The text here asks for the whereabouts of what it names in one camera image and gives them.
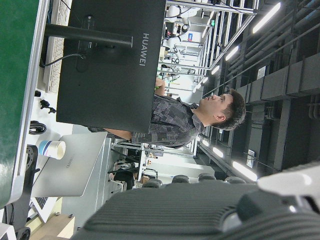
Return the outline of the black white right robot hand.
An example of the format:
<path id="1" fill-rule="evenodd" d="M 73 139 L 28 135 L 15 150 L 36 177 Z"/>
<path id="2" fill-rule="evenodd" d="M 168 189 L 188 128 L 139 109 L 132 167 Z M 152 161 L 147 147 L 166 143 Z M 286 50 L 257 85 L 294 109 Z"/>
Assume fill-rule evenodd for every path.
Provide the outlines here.
<path id="1" fill-rule="evenodd" d="M 114 195 L 75 240 L 317 240 L 320 163 L 256 183 L 238 177 L 173 182 Z"/>

